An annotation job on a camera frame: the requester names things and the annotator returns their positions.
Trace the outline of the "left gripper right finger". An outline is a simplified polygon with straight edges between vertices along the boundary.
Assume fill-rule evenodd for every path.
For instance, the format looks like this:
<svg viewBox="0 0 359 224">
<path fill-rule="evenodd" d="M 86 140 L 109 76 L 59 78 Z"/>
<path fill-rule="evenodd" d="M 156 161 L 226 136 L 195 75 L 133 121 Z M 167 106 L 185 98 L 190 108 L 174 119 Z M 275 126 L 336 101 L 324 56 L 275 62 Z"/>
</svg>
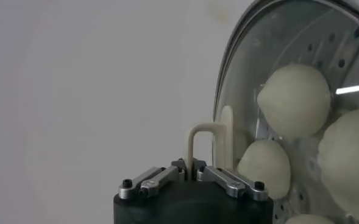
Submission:
<svg viewBox="0 0 359 224">
<path fill-rule="evenodd" d="M 205 161 L 194 160 L 194 176 L 197 181 L 216 183 L 232 198 L 248 196 L 255 201 L 266 201 L 269 198 L 264 182 L 252 181 L 231 169 L 208 166 Z"/>
</svg>

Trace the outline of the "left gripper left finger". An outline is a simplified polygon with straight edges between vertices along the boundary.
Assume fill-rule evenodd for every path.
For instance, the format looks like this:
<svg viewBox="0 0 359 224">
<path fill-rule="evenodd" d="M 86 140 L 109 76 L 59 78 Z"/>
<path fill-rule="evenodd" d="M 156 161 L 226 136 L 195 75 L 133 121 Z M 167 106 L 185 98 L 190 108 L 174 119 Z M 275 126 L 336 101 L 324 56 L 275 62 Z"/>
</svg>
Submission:
<svg viewBox="0 0 359 224">
<path fill-rule="evenodd" d="M 187 168 L 181 158 L 172 161 L 169 167 L 152 167 L 133 179 L 125 179 L 118 188 L 118 197 L 132 200 L 137 196 L 153 197 L 171 181 L 185 181 Z"/>
</svg>

